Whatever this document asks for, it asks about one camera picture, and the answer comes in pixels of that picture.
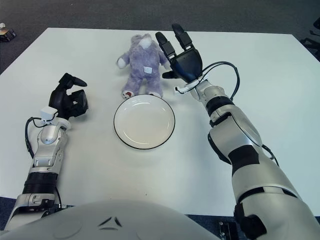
white table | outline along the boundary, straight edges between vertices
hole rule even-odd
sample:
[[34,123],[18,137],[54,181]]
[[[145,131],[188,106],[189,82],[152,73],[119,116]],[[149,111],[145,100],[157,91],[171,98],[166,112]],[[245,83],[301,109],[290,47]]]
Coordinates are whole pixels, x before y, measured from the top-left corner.
[[[113,116],[123,101],[121,88],[130,70],[118,69],[115,62],[129,48],[131,36],[145,32],[48,28],[0,75],[0,196],[16,198],[22,192],[31,164],[25,122],[39,116],[62,75],[70,73],[88,83],[89,110],[70,119],[72,130],[58,178],[63,204],[136,199],[184,214],[233,215],[231,166],[219,160],[207,142],[210,126],[203,106],[189,94],[173,94],[174,86],[183,86],[182,80],[163,81],[163,98],[176,118],[174,132],[164,145],[137,150],[117,138]],[[174,34],[163,33],[179,53]],[[319,62],[292,35],[189,35],[204,66],[216,61],[237,66],[241,84],[235,104],[319,216]],[[227,94],[236,83],[228,66],[216,68],[210,79]],[[37,133],[35,129],[30,137],[35,139]]]

purple teddy bear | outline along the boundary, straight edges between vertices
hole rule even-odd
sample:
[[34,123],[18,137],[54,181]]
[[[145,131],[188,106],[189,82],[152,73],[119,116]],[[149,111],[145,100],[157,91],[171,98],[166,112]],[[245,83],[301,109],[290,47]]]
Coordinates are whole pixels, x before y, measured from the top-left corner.
[[128,64],[131,66],[131,73],[122,89],[122,96],[128,99],[138,95],[143,79],[146,79],[146,93],[162,98],[159,64],[169,70],[170,63],[158,44],[152,40],[150,34],[134,35],[131,38],[129,51],[117,60],[117,65],[120,69],[123,69]]

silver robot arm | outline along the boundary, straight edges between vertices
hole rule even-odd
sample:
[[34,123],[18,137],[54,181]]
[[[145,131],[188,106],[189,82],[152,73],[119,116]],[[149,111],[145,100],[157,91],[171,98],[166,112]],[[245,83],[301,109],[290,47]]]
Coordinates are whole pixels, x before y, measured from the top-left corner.
[[55,117],[57,110],[45,107],[41,110],[43,129],[37,136],[37,151],[33,157],[22,194],[15,202],[5,226],[11,231],[49,214],[54,205],[57,178],[67,143],[66,131],[71,128],[68,120]]
[[202,81],[192,96],[205,106],[212,129],[208,140],[232,165],[234,216],[249,239],[316,240],[320,226],[284,172],[267,157],[261,137],[219,86]]
[[[84,90],[67,94],[67,90],[73,85],[87,86],[81,79],[65,73],[59,85],[51,93],[49,106],[40,111],[41,118],[31,117],[26,123],[25,142],[32,157],[32,164],[22,194],[17,197],[5,231],[11,231],[47,216],[48,210],[54,205],[57,179],[67,143],[66,132],[71,128],[68,119],[82,115],[88,109]],[[28,138],[28,124],[31,121],[34,123],[34,119],[41,120],[41,126],[38,127],[43,127],[37,136],[35,154]]]

black cable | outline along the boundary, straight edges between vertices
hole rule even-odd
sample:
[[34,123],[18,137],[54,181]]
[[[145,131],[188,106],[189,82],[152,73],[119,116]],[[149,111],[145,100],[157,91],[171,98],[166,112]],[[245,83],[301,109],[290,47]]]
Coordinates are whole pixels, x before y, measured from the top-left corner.
[[59,194],[59,191],[58,191],[57,186],[55,186],[55,191],[56,191],[56,194],[58,195],[58,199],[59,199],[59,208],[61,209],[61,208],[62,208],[62,202],[61,202],[61,197],[60,197],[60,194]]
[[214,62],[212,64],[210,64],[209,66],[205,67],[203,70],[202,70],[202,73],[207,70],[208,68],[210,68],[204,75],[203,77],[201,78],[200,82],[198,84],[200,84],[202,82],[202,80],[204,79],[204,77],[214,68],[218,67],[218,66],[221,66],[221,65],[228,65],[230,67],[232,67],[234,69],[234,72],[235,72],[235,75],[236,75],[236,85],[235,85],[235,88],[233,90],[233,93],[230,97],[231,101],[234,100],[234,96],[236,95],[236,93],[238,92],[239,90],[239,87],[240,87],[240,75],[239,75],[239,72],[238,72],[238,69],[236,68],[235,65],[233,65],[231,62],[228,62],[228,61],[217,61],[217,62]]
[[278,163],[278,161],[277,161],[277,159],[276,159],[276,157],[275,157],[275,155],[273,154],[273,152],[270,150],[270,148],[268,148],[266,145],[262,145],[262,148],[264,149],[264,150],[266,150],[270,155],[271,155],[271,157],[270,157],[270,159],[271,160],[273,160],[274,159],[274,161],[275,161],[275,163],[278,165],[278,167],[280,167],[279,166],[279,163]]
[[[57,113],[58,113],[58,112],[55,112],[55,114],[53,115],[53,118],[50,119],[48,122],[52,121],[52,120],[56,117],[56,114],[57,114]],[[35,154],[34,154],[34,151],[32,150],[31,143],[30,143],[30,141],[29,141],[29,136],[28,136],[28,126],[29,126],[29,123],[30,123],[30,122],[33,122],[34,126],[35,126],[36,128],[39,128],[39,129],[40,129],[40,128],[43,128],[43,127],[45,127],[45,126],[48,126],[48,124],[45,124],[45,125],[42,125],[42,126],[36,125],[35,119],[36,119],[36,120],[41,120],[40,117],[33,117],[33,116],[32,116],[32,117],[30,117],[30,118],[26,121],[26,123],[25,123],[25,128],[24,128],[24,139],[25,139],[26,149],[27,149],[27,151],[30,153],[30,156],[31,156],[32,159],[34,159]]]

white tag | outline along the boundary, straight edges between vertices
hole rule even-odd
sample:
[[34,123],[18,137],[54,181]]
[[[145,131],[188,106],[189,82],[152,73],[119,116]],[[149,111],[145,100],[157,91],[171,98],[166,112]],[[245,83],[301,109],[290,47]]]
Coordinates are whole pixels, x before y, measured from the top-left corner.
[[143,71],[144,71],[146,74],[151,74],[151,73],[152,73],[152,67],[144,66],[144,67],[143,67]]

